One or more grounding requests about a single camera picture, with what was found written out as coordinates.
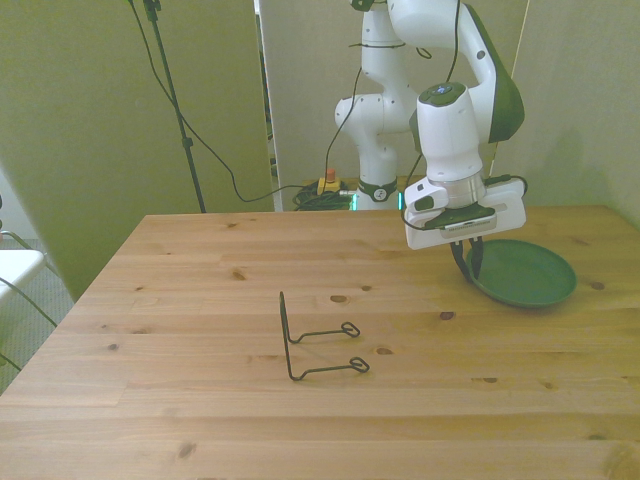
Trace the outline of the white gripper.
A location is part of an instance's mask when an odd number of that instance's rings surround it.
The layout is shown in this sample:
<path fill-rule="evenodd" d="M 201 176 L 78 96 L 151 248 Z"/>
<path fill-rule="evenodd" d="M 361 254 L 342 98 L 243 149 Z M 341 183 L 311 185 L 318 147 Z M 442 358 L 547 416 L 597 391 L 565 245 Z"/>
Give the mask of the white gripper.
<path fill-rule="evenodd" d="M 462 242 L 470 239 L 474 278 L 481 272 L 481 236 L 524 225 L 524 183 L 509 180 L 485 186 L 480 179 L 430 182 L 422 179 L 405 190 L 404 222 L 408 246 L 414 250 L 451 243 L 460 272 L 469 277 Z"/>

